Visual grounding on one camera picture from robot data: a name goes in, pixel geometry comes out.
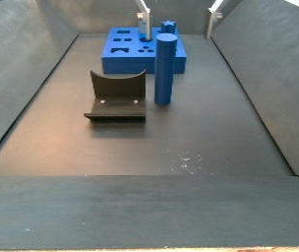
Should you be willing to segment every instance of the black chair-shaped object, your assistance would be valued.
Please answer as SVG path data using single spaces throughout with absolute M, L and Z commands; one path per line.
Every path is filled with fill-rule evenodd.
M 110 78 L 91 71 L 95 91 L 94 121 L 146 120 L 146 71 L 129 78 Z

